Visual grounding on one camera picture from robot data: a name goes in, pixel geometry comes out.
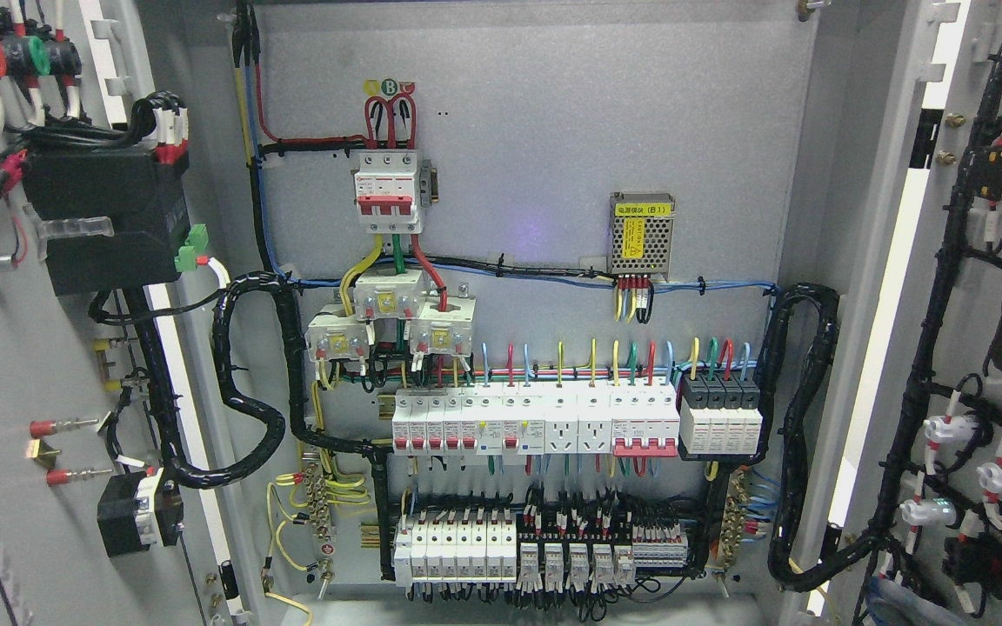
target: green wire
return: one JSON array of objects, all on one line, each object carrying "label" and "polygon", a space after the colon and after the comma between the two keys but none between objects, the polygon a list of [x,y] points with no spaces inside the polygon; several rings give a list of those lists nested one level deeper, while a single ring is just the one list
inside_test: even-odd
[{"label": "green wire", "polygon": [[401,249],[400,234],[393,235],[393,264],[397,267],[397,273],[405,272],[405,250]]},{"label": "green wire", "polygon": [[720,350],[716,337],[710,338],[710,360],[708,360],[710,362],[708,363],[707,380],[713,380],[713,374],[716,373],[716,358],[718,358]]},{"label": "green wire", "polygon": [[632,342],[629,348],[629,362],[625,368],[629,369],[629,385],[636,387],[636,342]]}]

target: red cable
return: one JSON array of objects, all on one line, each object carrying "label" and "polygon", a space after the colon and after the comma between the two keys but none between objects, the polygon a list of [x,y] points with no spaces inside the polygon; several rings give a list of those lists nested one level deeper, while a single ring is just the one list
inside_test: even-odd
[{"label": "red cable", "polygon": [[364,135],[349,135],[349,137],[294,137],[290,139],[282,139],[278,135],[274,134],[274,131],[270,130],[270,126],[266,123],[266,104],[262,103],[262,64],[254,64],[254,92],[256,94],[256,101],[258,102],[258,123],[262,126],[262,132],[266,132],[266,136],[278,143],[334,143],[338,141],[365,141]]},{"label": "red cable", "polygon": [[435,282],[435,290],[438,290],[438,309],[442,314],[446,312],[446,284],[443,284],[443,278],[439,276],[438,270],[435,270],[435,266],[431,264],[428,257],[425,256],[425,250],[420,246],[420,234],[412,235],[412,256],[417,257],[420,261],[420,265],[428,272],[431,276],[431,280]]},{"label": "red cable", "polygon": [[652,380],[656,377],[656,343],[648,342],[648,387],[651,387]]},{"label": "red cable", "polygon": [[721,345],[721,352],[716,356],[716,362],[720,364],[721,360],[724,360],[724,380],[729,380],[732,378],[732,353],[735,349],[732,346],[732,340],[726,338],[724,344]]},{"label": "red cable", "polygon": [[506,365],[509,368],[509,387],[513,387],[512,384],[512,344],[509,345],[509,364]]},{"label": "red cable", "polygon": [[412,108],[412,123],[409,126],[409,140],[407,140],[407,147],[409,147],[410,150],[414,150],[417,149],[417,102],[412,99],[412,95],[397,94],[393,96],[392,100],[390,100],[389,106],[393,107],[395,110],[395,104],[397,104],[399,100],[405,100],[405,102],[409,103],[409,106]]}]

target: yellow warning label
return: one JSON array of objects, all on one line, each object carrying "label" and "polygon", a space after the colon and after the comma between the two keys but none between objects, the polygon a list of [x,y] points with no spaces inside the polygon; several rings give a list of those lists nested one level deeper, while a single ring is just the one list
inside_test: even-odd
[{"label": "yellow warning label", "polygon": [[625,217],[621,233],[621,258],[643,257],[643,217]]},{"label": "yellow warning label", "polygon": [[668,201],[625,201],[613,205],[613,214],[617,217],[667,217],[671,209],[671,202]]}]

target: yellow wire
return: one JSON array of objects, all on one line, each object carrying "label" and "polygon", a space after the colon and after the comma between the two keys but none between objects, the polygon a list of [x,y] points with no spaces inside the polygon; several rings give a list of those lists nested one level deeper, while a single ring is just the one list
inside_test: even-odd
[{"label": "yellow wire", "polygon": [[315,619],[315,614],[312,613],[312,610],[308,609],[307,606],[302,605],[302,603],[296,602],[292,598],[286,598],[286,596],[280,594],[270,593],[270,591],[267,591],[266,597],[273,598],[275,599],[275,601],[278,602],[286,603],[287,605],[294,607],[294,609],[303,610],[304,615],[307,615],[307,619],[306,621],[304,621],[304,626],[312,626],[312,622]]},{"label": "yellow wire", "polygon": [[246,162],[254,162],[254,144],[249,140],[249,127],[246,125],[246,89],[241,78],[241,70],[234,68],[234,91],[238,94],[238,116],[241,117],[241,146],[246,150]]},{"label": "yellow wire", "polygon": [[616,354],[620,352],[621,342],[613,340],[613,387],[621,387],[621,374],[617,371],[619,364],[616,361]]},{"label": "yellow wire", "polygon": [[281,552],[282,557],[286,559],[286,563],[288,563],[290,567],[294,568],[294,570],[297,571],[307,571],[307,567],[304,567],[303,565],[301,565],[301,563],[296,563],[295,560],[292,558],[292,556],[289,555],[289,552],[286,552],[286,547],[284,547],[284,544],[281,543],[281,531],[284,530],[286,524],[291,524],[291,523],[289,522],[289,520],[283,520],[281,524],[278,524],[278,530],[274,532],[274,543],[276,544],[276,547],[278,547],[278,551]]},{"label": "yellow wire", "polygon": [[[803,568],[801,568],[799,564],[795,562],[795,559],[789,558],[788,565],[791,565],[792,570],[795,570],[795,574],[803,574]],[[831,599],[830,594],[828,594],[827,591],[824,590],[821,586],[815,587],[814,591],[818,591],[819,595],[822,596],[822,599],[824,599],[824,601],[827,601],[827,606],[830,607],[830,613],[834,618],[835,626],[841,626],[842,614],[839,613],[838,606],[834,605],[834,601],[833,599]]]},{"label": "yellow wire", "polygon": [[695,338],[695,344],[690,350],[690,380],[695,380],[698,376],[698,352],[700,350],[701,342],[698,338]]},{"label": "yellow wire", "polygon": [[632,297],[629,298],[629,317],[624,319],[624,324],[628,325],[636,317],[636,289],[632,289]]},{"label": "yellow wire", "polygon": [[593,387],[593,379],[597,373],[597,338],[590,338],[590,387]]},{"label": "yellow wire", "polygon": [[354,281],[354,277],[358,276],[359,273],[363,273],[366,269],[373,265],[375,260],[381,256],[381,250],[386,245],[385,239],[382,239],[381,234],[375,234],[373,236],[373,249],[370,253],[366,254],[362,260],[359,260],[357,264],[351,266],[350,269],[343,273],[343,280],[339,283],[339,297],[343,300],[343,308],[346,309],[346,316],[351,317],[354,315],[354,302],[350,298],[350,288],[351,282]]}]

